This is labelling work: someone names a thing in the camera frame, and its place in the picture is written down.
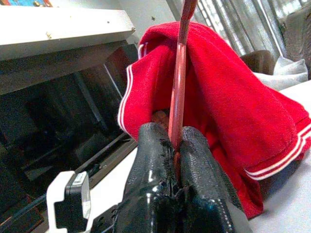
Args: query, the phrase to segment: desk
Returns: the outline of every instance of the desk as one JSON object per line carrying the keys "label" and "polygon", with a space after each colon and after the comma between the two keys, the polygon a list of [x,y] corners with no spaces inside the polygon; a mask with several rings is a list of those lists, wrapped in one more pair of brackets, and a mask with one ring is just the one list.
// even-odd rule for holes
{"label": "desk", "polygon": [[[311,81],[284,89],[281,93],[301,103],[311,113]],[[134,149],[91,190],[90,218],[122,201],[136,152],[137,149]],[[276,181],[270,187],[269,197],[264,203],[264,213],[250,221],[254,233],[311,232],[311,151],[290,176],[294,169],[291,164],[276,174]]]}

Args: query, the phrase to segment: white label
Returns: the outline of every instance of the white label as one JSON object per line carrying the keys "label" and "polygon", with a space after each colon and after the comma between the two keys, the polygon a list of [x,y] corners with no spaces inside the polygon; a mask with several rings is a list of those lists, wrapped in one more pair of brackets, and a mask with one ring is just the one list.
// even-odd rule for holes
{"label": "white label", "polygon": [[81,185],[86,177],[86,171],[79,173],[74,179],[72,185]]}

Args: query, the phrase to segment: black cable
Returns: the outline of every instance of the black cable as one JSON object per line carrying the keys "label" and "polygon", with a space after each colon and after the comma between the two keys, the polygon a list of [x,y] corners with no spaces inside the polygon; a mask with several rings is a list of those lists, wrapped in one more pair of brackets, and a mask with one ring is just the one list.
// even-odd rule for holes
{"label": "black cable", "polygon": [[47,194],[43,194],[33,202],[31,202],[29,205],[25,206],[21,210],[19,210],[16,214],[14,214],[11,218],[9,218],[1,227],[0,227],[0,233],[3,233],[6,229],[8,229],[15,221],[17,221],[20,217],[22,217],[24,214],[31,211],[33,208],[38,206],[39,204],[46,201]]}

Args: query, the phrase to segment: red spatula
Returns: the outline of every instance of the red spatula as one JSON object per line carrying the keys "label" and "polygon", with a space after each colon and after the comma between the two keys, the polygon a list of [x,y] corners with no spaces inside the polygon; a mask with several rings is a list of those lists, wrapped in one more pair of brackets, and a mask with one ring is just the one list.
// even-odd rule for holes
{"label": "red spatula", "polygon": [[186,45],[190,19],[193,15],[197,0],[185,0],[179,24],[177,54],[174,73],[174,82],[171,98],[169,137],[175,148],[174,167],[176,178],[180,180],[180,153],[179,147],[182,138],[184,101],[185,101],[185,75],[186,75]]}

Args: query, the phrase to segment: brown chair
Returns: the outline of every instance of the brown chair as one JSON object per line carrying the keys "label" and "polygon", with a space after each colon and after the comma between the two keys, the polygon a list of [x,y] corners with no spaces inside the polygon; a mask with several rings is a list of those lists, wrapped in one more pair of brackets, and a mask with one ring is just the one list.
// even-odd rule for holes
{"label": "brown chair", "polygon": [[276,62],[267,50],[258,50],[240,57],[246,65],[256,73],[273,75]]}

